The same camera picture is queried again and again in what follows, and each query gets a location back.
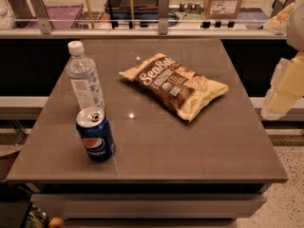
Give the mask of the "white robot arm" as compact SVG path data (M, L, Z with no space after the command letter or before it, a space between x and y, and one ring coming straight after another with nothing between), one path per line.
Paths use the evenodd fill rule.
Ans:
M263 101L262 118L275 121L285 116L304 96L304 0L295 0L269 19L264 28L283 33L287 44L297 50L293 59L280 59Z

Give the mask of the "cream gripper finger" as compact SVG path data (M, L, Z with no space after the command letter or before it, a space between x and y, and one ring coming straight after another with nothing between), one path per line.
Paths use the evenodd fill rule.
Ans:
M285 33L287 30L287 23L289 21L289 15L294 6L294 3L291 3L280 11L277 15L270 18L263 27L267 30L270 30L275 33Z
M265 95L261 116L275 121L284 117L304 96L304 52L292 60L281 58L275 67L271 87Z

